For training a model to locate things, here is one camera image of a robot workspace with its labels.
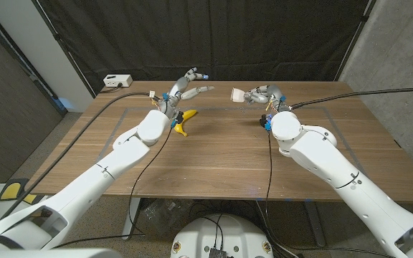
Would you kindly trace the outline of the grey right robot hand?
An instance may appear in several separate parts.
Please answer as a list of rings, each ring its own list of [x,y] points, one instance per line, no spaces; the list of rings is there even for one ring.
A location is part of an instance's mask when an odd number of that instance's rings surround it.
[[[245,101],[248,104],[258,103],[267,105],[274,112],[291,111],[286,103],[286,98],[277,85],[263,85],[251,89],[245,93]]]

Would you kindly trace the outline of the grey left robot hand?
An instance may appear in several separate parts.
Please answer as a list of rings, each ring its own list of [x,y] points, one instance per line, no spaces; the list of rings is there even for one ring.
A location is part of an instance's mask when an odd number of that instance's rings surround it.
[[[163,94],[163,99],[159,101],[160,111],[164,113],[168,117],[168,119],[172,119],[176,112],[176,106],[178,105],[180,100],[190,100],[201,92],[206,92],[214,89],[214,86],[202,86],[187,90],[187,87],[191,81],[207,80],[208,78],[208,75],[198,73],[196,67],[188,70],[183,77],[177,79],[175,84],[167,93]]]

